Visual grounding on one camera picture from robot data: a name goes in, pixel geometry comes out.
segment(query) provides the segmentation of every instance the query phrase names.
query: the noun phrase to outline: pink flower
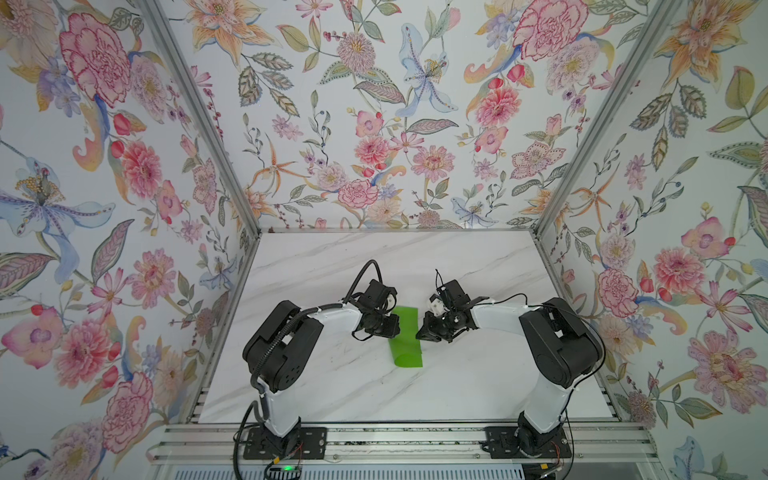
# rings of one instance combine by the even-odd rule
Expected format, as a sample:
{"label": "pink flower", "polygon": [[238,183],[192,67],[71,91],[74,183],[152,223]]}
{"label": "pink flower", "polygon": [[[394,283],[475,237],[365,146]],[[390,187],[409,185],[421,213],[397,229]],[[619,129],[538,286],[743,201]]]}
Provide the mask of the pink flower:
{"label": "pink flower", "polygon": [[711,393],[712,400],[725,406],[725,394],[730,397],[730,406],[739,413],[749,413],[759,403],[766,406],[766,390],[760,386],[765,382],[766,368],[753,365],[757,357],[751,348],[737,351],[739,337],[731,330],[725,335],[718,332],[704,333],[704,342],[690,339],[688,356],[699,363],[694,369],[694,388],[702,393]]}
{"label": "pink flower", "polygon": [[582,0],[534,0],[523,12],[512,46],[522,46],[521,58],[552,56],[576,38],[588,15]]}
{"label": "pink flower", "polygon": [[424,174],[425,177],[433,182],[448,176],[446,172],[453,170],[453,161],[455,157],[450,154],[445,147],[437,148],[435,145],[421,149],[413,158],[414,165],[411,170],[417,175]]}
{"label": "pink flower", "polygon": [[200,239],[203,234],[203,224],[197,220],[182,220],[181,221],[181,236],[188,243],[195,243]]}
{"label": "pink flower", "polygon": [[139,436],[149,418],[151,400],[152,381],[142,372],[135,373],[130,382],[118,383],[101,421],[107,450],[120,453]]}
{"label": "pink flower", "polygon": [[608,237],[600,245],[600,255],[606,266],[625,271],[634,254],[634,240],[617,233]]}
{"label": "pink flower", "polygon": [[205,211],[210,215],[216,208],[216,168],[209,158],[205,165],[199,165],[192,170],[194,176],[194,192],[192,198],[199,204],[205,205]]}
{"label": "pink flower", "polygon": [[379,198],[379,188],[368,180],[358,179],[339,189],[339,201],[351,208],[363,208]]}
{"label": "pink flower", "polygon": [[741,318],[734,316],[734,313],[736,315],[746,315],[751,313],[750,309],[745,306],[727,306],[728,303],[733,302],[736,297],[739,296],[739,292],[731,289],[725,292],[722,297],[718,297],[718,287],[718,282],[710,282],[709,295],[705,295],[704,292],[696,289],[696,294],[701,301],[712,307],[707,310],[707,316],[712,318],[716,313],[720,312],[720,318],[723,319],[725,326],[727,326],[730,331],[735,333],[736,329],[733,328],[733,325],[736,325],[742,330],[749,332],[752,329],[752,326]]}
{"label": "pink flower", "polygon": [[632,279],[620,270],[605,270],[598,277],[598,284],[603,305],[611,309],[615,316],[627,318],[637,311],[637,304],[634,302],[637,289],[632,285]]}
{"label": "pink flower", "polygon": [[165,249],[152,252],[144,252],[141,256],[144,261],[134,263],[134,268],[138,273],[133,273],[125,281],[130,283],[133,288],[131,295],[136,300],[144,298],[142,306],[144,309],[157,306],[157,298],[168,295],[176,291],[173,280],[176,278],[174,268],[174,259],[165,255]]}
{"label": "pink flower", "polygon": [[298,138],[304,135],[304,133],[299,130],[296,125],[289,122],[287,118],[282,118],[279,115],[277,115],[275,119],[272,120],[272,124],[275,133],[277,133],[280,138],[285,137],[288,140],[293,140],[294,138]]}
{"label": "pink flower", "polygon": [[475,141],[475,151],[482,150],[487,151],[490,154],[495,154],[502,145],[502,141],[507,137],[507,127],[488,127]]}
{"label": "pink flower", "polygon": [[355,157],[368,165],[380,164],[389,155],[389,145],[383,137],[365,137],[355,148]]}
{"label": "pink flower", "polygon": [[478,122],[483,127],[507,123],[520,109],[522,100],[518,96],[518,91],[512,87],[491,90],[480,102],[476,114]]}
{"label": "pink flower", "polygon": [[101,288],[96,285],[91,289],[91,293],[103,300],[88,305],[88,313],[104,309],[103,316],[109,315],[113,305],[120,305],[123,303],[122,299],[117,298],[117,294],[123,289],[126,281],[127,279],[123,280],[123,269],[121,268],[118,268],[115,272],[114,282],[112,281],[112,275],[109,272],[106,272],[104,274],[104,286],[106,288]]}
{"label": "pink flower", "polygon": [[300,3],[296,5],[296,10],[299,12],[306,12],[301,15],[301,18],[306,18],[309,15],[314,14],[317,18],[320,17],[320,11],[325,11],[333,7],[333,3],[322,2],[321,0],[301,0],[304,5]]}
{"label": "pink flower", "polygon": [[339,41],[336,53],[341,62],[355,73],[366,73],[376,61],[373,44],[362,33],[350,33]]}
{"label": "pink flower", "polygon": [[558,52],[547,66],[547,89],[562,90],[579,82],[592,69],[600,54],[600,45],[591,38],[581,38]]}
{"label": "pink flower", "polygon": [[357,114],[357,127],[355,132],[358,137],[367,135],[377,135],[384,125],[384,119],[376,117],[367,111],[360,111]]}
{"label": "pink flower", "polygon": [[154,62],[136,55],[131,62],[131,93],[155,121],[163,123],[165,87]]}
{"label": "pink flower", "polygon": [[58,384],[73,389],[79,382],[90,382],[107,362],[110,346],[109,331],[103,323],[85,319],[71,326],[61,338],[63,353],[56,356]]}
{"label": "pink flower", "polygon": [[133,141],[126,147],[122,159],[123,175],[131,191],[140,198],[153,197],[163,177],[160,158],[154,149],[143,141]]}
{"label": "pink flower", "polygon": [[418,140],[416,140],[416,134],[411,134],[411,136],[409,137],[406,132],[402,132],[400,134],[399,140],[395,137],[392,137],[392,141],[395,142],[395,147],[392,148],[393,150],[397,151],[402,148],[402,151],[406,153],[408,153],[408,147],[414,147],[416,145],[420,145],[424,143],[423,138],[419,138]]}
{"label": "pink flower", "polygon": [[88,13],[73,13],[68,21],[69,31],[58,36],[61,56],[91,100],[98,95],[114,108],[131,86],[131,65],[118,34]]}
{"label": "pink flower", "polygon": [[207,71],[204,71],[201,74],[197,74],[197,65],[192,65],[190,67],[190,72],[192,73],[192,77],[194,78],[195,83],[198,87],[213,87],[214,84],[205,83],[208,80],[210,80],[210,73]]}
{"label": "pink flower", "polygon": [[552,137],[557,136],[563,129],[563,117],[560,114],[547,118],[546,134]]}
{"label": "pink flower", "polygon": [[722,257],[730,249],[723,241],[725,231],[717,217],[707,218],[696,228],[681,237],[683,245],[698,253],[701,258]]}
{"label": "pink flower", "polygon": [[533,177],[563,158],[564,153],[564,148],[552,148],[545,143],[536,141],[524,153],[512,155],[512,164],[515,169],[512,171],[511,177],[518,179]]}
{"label": "pink flower", "polygon": [[24,363],[40,369],[51,361],[64,325],[54,307],[47,308],[38,318],[22,320],[2,336],[2,344]]}
{"label": "pink flower", "polygon": [[662,249],[654,272],[659,284],[672,293],[692,293],[707,277],[699,257],[683,247]]}
{"label": "pink flower", "polygon": [[181,213],[181,202],[176,196],[176,189],[170,183],[170,180],[163,182],[163,186],[157,189],[154,196],[157,201],[157,212],[165,223],[171,224],[171,217],[176,217]]}
{"label": "pink flower", "polygon": [[496,178],[498,177],[498,170],[493,168],[492,164],[488,162],[488,159],[486,158],[481,162],[475,163],[475,176],[480,177],[481,180]]}

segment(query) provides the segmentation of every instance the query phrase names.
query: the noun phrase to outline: black cable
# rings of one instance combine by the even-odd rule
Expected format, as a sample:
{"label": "black cable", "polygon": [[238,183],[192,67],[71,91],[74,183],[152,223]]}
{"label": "black cable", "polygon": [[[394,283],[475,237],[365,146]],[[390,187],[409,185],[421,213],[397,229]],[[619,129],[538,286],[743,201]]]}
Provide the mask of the black cable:
{"label": "black cable", "polygon": [[349,292],[346,293],[346,296],[343,299],[344,303],[349,302],[349,299],[352,298],[352,293],[355,291],[355,288],[357,288],[357,284],[362,278],[362,275],[366,272],[366,270],[368,270],[368,267],[371,265],[373,265],[376,268],[376,275],[379,277],[379,282],[384,283],[382,281],[382,271],[379,269],[379,264],[374,259],[368,260],[366,264],[362,266],[360,273],[357,274],[357,278],[355,278],[355,281],[353,282],[352,286],[349,288]]}
{"label": "black cable", "polygon": [[512,299],[513,299],[513,298],[515,298],[516,296],[520,296],[520,295],[522,295],[523,297],[525,297],[525,305],[528,305],[528,295],[525,295],[524,293],[516,293],[515,295],[513,295],[513,296],[510,296],[509,298],[505,298],[505,299],[503,299],[501,302],[493,302],[493,303],[492,303],[492,302],[487,302],[487,303],[478,303],[478,304],[477,304],[477,305],[475,305],[475,306],[479,306],[479,305],[498,305],[499,303],[504,303],[504,302],[506,302],[507,300],[512,300]]}

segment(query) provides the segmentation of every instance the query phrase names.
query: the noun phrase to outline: flower stem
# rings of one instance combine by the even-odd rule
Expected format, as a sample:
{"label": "flower stem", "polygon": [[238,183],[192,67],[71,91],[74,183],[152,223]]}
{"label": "flower stem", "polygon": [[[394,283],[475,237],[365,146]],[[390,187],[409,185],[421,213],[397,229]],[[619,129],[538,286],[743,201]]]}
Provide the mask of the flower stem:
{"label": "flower stem", "polygon": [[[43,246],[45,251],[50,253],[51,256],[54,257],[56,259],[56,261],[58,261],[60,263],[61,262],[61,257],[58,255],[58,253],[56,253],[51,248],[50,245],[48,245],[48,242],[45,241],[45,238],[43,238],[43,233],[42,232],[37,232],[36,235],[37,235],[37,238],[38,238],[38,242],[40,242],[40,244]],[[90,286],[94,285],[93,281],[89,280],[85,275],[83,275],[82,273],[78,272],[77,270],[74,271],[74,274],[75,274],[75,276],[77,278],[79,278],[80,280],[86,282],[88,285],[90,285]]]}
{"label": "flower stem", "polygon": [[659,387],[659,393],[662,393],[664,390],[670,388],[671,386],[675,386],[678,383],[683,382],[685,380],[695,380],[695,379],[696,379],[696,373],[693,370],[689,370],[688,372],[685,372],[682,375],[676,376],[669,382],[664,383],[661,387]]}
{"label": "flower stem", "polygon": [[[747,179],[745,185],[749,185],[752,183],[752,180],[757,177],[757,174],[760,172],[759,168],[755,169],[755,173],[753,173],[749,179]],[[741,200],[744,199],[744,192],[741,191],[739,193],[739,199],[736,200],[736,209],[733,210],[733,216],[731,217],[730,221],[730,235],[729,237],[732,237],[733,234],[736,232],[736,221],[739,219],[739,210],[741,209]]]}

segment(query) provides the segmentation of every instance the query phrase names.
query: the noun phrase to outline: green fabric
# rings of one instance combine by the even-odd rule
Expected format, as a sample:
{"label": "green fabric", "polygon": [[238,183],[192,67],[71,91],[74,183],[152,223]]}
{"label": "green fabric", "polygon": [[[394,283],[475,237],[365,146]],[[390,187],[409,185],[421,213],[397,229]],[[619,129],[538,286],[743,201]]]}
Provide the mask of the green fabric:
{"label": "green fabric", "polygon": [[395,365],[402,368],[417,368],[422,365],[422,345],[416,339],[419,331],[419,309],[398,306],[392,313],[400,317],[400,334],[389,339],[389,349]]}

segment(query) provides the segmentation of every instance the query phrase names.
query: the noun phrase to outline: white marble surface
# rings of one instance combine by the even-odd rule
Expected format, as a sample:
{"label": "white marble surface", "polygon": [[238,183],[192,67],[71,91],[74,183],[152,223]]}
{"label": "white marble surface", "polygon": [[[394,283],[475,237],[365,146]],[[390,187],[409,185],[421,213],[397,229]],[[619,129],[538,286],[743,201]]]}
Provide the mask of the white marble surface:
{"label": "white marble surface", "polygon": [[[398,304],[419,308],[419,316],[435,291],[435,268],[472,298],[524,292],[535,304],[556,296],[528,232],[266,234],[200,421],[242,419],[255,398],[243,347],[279,301],[303,308],[335,302],[370,258],[397,289]],[[373,274],[371,267],[358,291]],[[525,339],[510,333],[480,329],[450,345],[422,342],[422,358],[423,368],[402,369],[385,339],[323,332],[286,401],[305,422],[514,419],[538,377]],[[579,386],[568,413],[611,416],[594,379]]]}

